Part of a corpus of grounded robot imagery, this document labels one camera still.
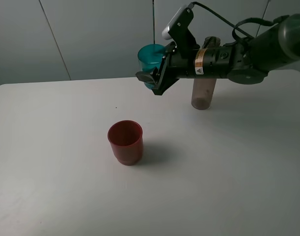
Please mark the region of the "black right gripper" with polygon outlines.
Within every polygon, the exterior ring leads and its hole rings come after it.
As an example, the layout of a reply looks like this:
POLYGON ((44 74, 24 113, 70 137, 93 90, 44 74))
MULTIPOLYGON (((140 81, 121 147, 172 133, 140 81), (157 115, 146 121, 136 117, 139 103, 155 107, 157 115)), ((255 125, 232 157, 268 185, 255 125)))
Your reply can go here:
POLYGON ((195 44, 187 57, 182 58, 176 43, 172 41, 165 46, 165 56, 162 57, 159 69, 139 71, 136 77, 141 82, 154 85, 151 90, 155 95, 163 95, 180 78, 194 78, 193 61, 198 49, 200 46, 195 44))

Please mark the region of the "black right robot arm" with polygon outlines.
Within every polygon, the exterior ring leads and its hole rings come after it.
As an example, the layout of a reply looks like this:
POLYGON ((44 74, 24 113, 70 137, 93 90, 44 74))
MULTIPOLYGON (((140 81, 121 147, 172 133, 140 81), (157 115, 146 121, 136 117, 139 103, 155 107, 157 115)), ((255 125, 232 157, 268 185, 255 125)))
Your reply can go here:
POLYGON ((258 84, 272 70, 300 61, 300 14, 281 16, 272 22, 249 18, 245 23, 271 25, 250 39, 234 36, 235 42, 199 48, 188 29, 193 12, 186 8, 169 24, 172 42, 165 47, 159 68, 137 72, 139 81, 151 84, 162 95, 179 79, 229 79, 243 85, 258 84))

